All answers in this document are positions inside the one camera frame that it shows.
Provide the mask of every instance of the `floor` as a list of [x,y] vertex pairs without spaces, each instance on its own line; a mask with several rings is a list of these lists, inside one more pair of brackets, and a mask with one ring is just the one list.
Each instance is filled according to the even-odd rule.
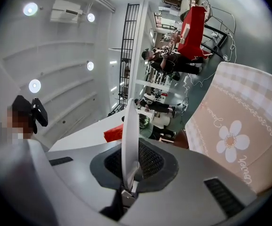
[[[209,0],[212,7],[216,7],[234,15],[236,20],[236,30],[233,38],[236,44],[237,64],[251,66],[272,74],[272,14],[263,0]],[[234,21],[231,15],[222,11],[213,9],[213,15],[227,25],[231,30],[234,29]],[[220,23],[214,18],[207,22],[209,26],[219,29]],[[210,30],[204,31],[205,34],[211,35]],[[226,40],[221,51],[230,58],[231,38]],[[235,61],[235,52],[233,52],[231,62]],[[196,84],[213,74],[218,64],[223,61],[219,56],[213,55],[204,65],[200,75],[192,75],[192,82]],[[172,82],[169,96],[166,103],[178,104],[185,98],[185,88],[183,80],[187,74],[181,75],[180,83],[175,86]],[[190,79],[187,79],[189,106],[181,116],[181,106],[178,107],[179,114],[172,119],[167,127],[173,131],[179,131],[184,128],[186,122],[193,115],[198,105],[206,94],[213,76],[204,81],[201,88],[200,83],[193,86]]]

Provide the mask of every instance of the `black vent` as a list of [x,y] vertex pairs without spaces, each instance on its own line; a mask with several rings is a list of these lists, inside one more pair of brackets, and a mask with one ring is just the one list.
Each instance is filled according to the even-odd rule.
[[232,217],[244,209],[238,199],[217,178],[204,181],[205,185],[218,202],[227,217]]
[[69,162],[69,161],[73,161],[73,159],[71,157],[62,157],[62,158],[58,158],[58,159],[53,159],[53,160],[50,160],[50,164],[51,166],[56,166],[56,165],[60,165],[60,164],[63,164],[63,163],[66,163],[66,162]]
[[74,11],[71,11],[71,10],[66,10],[66,13],[71,13],[71,14],[78,15],[78,13],[77,13],[77,12],[74,12]]
[[121,149],[109,155],[104,161],[104,166],[116,177],[122,179]]
[[161,155],[139,141],[139,163],[142,169],[143,178],[146,179],[163,168],[164,159]]

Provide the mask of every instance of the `white ceiling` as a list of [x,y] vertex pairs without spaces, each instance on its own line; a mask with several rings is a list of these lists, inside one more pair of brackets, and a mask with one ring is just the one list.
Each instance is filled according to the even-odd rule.
[[[67,1],[81,5],[83,10],[93,2]],[[25,16],[22,12],[29,2],[42,8],[34,16]],[[29,101],[34,97],[42,101],[49,125],[42,128],[37,124],[38,133],[51,144],[106,117],[105,112],[111,111],[109,99],[102,103],[100,96],[102,91],[109,93],[108,79],[101,81],[101,73],[97,73],[108,74],[107,51],[97,49],[101,43],[97,35],[105,32],[99,28],[109,23],[111,12],[94,3],[90,11],[95,15],[94,23],[88,22],[85,16],[79,25],[55,23],[49,20],[54,2],[9,0],[0,14],[1,66],[21,89],[19,94]],[[100,53],[106,54],[105,58],[97,59]],[[94,62],[93,71],[87,70],[88,61]],[[28,84],[35,78],[40,80],[41,90],[33,94]]]

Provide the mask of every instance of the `white flower print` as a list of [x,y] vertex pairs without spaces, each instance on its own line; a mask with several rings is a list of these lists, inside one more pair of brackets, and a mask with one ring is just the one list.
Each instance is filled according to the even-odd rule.
[[250,139],[247,135],[238,135],[241,130],[241,122],[234,121],[228,131],[227,127],[222,126],[220,128],[219,136],[222,139],[216,145],[218,153],[223,153],[225,150],[225,156],[227,162],[234,162],[236,160],[236,149],[246,150],[250,144]]

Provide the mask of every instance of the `black metal grille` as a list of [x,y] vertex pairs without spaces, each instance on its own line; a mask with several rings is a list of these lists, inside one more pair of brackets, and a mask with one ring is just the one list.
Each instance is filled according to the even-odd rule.
[[218,202],[227,217],[232,217],[244,209],[238,199],[217,178],[204,181],[205,185]]
[[128,4],[126,9],[120,57],[119,105],[127,106],[128,87],[139,4]]

